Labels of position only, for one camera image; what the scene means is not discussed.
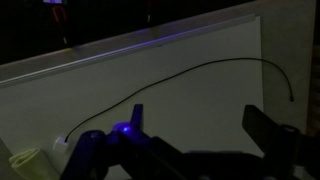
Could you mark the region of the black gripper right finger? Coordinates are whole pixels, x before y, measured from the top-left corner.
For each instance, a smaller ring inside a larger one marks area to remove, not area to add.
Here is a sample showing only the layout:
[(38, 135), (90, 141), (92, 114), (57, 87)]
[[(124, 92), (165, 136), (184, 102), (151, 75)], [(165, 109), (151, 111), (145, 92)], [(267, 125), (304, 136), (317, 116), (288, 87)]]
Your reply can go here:
[(277, 124), (254, 105), (244, 108), (242, 127), (264, 153), (258, 180), (297, 180), (294, 167), (304, 167), (320, 180), (320, 136), (302, 134), (287, 124)]

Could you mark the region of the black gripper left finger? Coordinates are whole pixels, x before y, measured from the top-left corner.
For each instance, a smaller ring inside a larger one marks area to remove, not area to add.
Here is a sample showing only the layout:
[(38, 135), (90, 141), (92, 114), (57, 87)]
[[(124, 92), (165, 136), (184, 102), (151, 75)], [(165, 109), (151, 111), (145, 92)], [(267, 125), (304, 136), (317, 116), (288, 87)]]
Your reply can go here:
[(129, 122), (110, 133), (83, 133), (60, 180), (104, 180), (109, 168), (120, 165), (132, 180), (187, 180), (184, 156), (158, 137), (142, 131), (143, 105), (136, 104)]

